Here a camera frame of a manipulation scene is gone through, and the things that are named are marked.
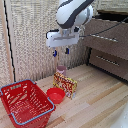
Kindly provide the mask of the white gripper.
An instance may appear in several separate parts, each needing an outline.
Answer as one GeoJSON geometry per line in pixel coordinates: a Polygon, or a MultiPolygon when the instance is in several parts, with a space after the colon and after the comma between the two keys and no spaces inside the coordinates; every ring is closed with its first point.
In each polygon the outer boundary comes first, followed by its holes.
{"type": "MultiPolygon", "coordinates": [[[[76,44],[79,40],[79,29],[66,29],[62,30],[62,33],[59,29],[50,30],[46,33],[46,45],[48,47],[59,47],[65,45],[76,44]]],[[[70,50],[66,47],[65,54],[69,54],[70,50]]],[[[53,48],[53,56],[57,56],[57,50],[53,48]]]]}

